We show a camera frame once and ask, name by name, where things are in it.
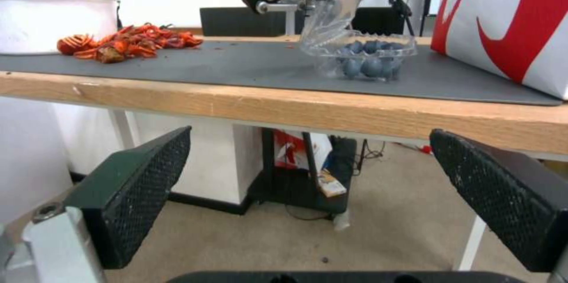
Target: blueberry container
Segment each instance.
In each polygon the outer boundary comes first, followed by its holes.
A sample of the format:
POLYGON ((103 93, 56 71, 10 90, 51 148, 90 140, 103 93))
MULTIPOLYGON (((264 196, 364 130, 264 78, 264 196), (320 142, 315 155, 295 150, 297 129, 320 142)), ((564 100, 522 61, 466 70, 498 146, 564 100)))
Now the blueberry container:
POLYGON ((396 80, 404 60, 416 54, 416 40, 348 30, 360 2, 319 0, 302 31, 300 48, 316 57, 315 68, 325 77, 396 80))

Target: blueberry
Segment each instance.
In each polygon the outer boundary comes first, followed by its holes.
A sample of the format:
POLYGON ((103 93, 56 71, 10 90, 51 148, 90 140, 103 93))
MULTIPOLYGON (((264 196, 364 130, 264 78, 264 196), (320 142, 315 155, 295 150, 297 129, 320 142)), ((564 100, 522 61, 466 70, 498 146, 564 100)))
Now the blueberry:
POLYGON ((388 43, 388 42, 380 42, 380 46, 379 48, 381 50, 391 50, 392 49, 392 44, 388 43))
POLYGON ((351 49, 351 51, 353 51, 354 54, 361 53, 361 51, 363 51, 363 43, 359 40, 356 40, 349 45, 349 48, 351 49))
POLYGON ((381 59, 365 60, 363 66, 361 66, 361 73, 369 78, 382 77, 383 64, 381 59))
POLYGON ((394 50, 404 49, 404 45, 402 43, 392 43, 391 46, 394 50))
POLYGON ((343 74, 349 79, 353 79, 361 72, 361 60, 347 59, 341 66, 343 67, 343 74))
POLYGON ((365 42, 365 45, 363 46, 363 50, 366 53, 371 55, 371 54, 377 52, 377 44, 378 44, 377 40, 370 40, 368 42, 365 42))
POLYGON ((351 55, 351 47, 349 47, 348 45, 346 45, 345 47, 339 49, 339 54, 341 54, 342 56, 349 56, 349 55, 351 55))
MULTIPOLYGON (((341 49, 339 49, 337 51, 337 53, 341 56, 351 56, 353 53, 351 53, 351 49, 349 48, 349 46, 345 46, 341 49)), ((346 58, 338 58, 339 61, 343 62, 346 60, 346 58)))
POLYGON ((397 79, 400 67, 402 66, 402 58, 387 58, 383 61, 384 75, 386 79, 397 79))

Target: wooden table edge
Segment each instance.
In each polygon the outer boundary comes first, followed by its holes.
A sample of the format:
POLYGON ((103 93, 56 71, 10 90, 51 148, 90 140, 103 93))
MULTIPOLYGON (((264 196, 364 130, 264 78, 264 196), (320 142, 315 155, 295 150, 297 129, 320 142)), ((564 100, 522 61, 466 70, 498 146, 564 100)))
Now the wooden table edge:
POLYGON ((0 95, 306 129, 427 139, 434 128, 497 147, 568 154, 568 105, 444 101, 0 71, 0 95))

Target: gray table mat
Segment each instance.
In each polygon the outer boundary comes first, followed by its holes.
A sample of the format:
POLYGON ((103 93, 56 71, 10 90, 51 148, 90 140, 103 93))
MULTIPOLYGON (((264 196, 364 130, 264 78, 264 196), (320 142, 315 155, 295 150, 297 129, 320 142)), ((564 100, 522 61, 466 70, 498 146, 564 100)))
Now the gray table mat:
POLYGON ((556 99, 419 46, 398 81, 325 78, 314 59, 290 43, 205 42, 199 50, 161 50, 156 59, 103 65, 73 57, 0 56, 3 71, 87 75, 175 83, 210 83, 404 97, 555 106, 556 99))

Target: white table leg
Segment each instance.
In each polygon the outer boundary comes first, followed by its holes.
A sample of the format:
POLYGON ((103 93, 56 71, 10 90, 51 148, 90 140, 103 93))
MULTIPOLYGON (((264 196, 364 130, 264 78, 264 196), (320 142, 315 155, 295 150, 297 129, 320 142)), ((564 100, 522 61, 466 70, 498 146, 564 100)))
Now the white table leg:
POLYGON ((123 110, 109 109, 112 127, 122 149, 131 149, 140 144, 138 126, 133 113, 123 110))
POLYGON ((454 264, 454 271, 470 271, 473 265, 473 260, 477 254, 477 249, 481 244, 481 238, 483 238, 483 232, 485 231, 485 222, 479 217, 475 216, 475 221, 473 222, 473 227, 471 227, 471 232, 467 239, 465 249, 463 249, 463 254, 459 259, 456 260, 454 264))

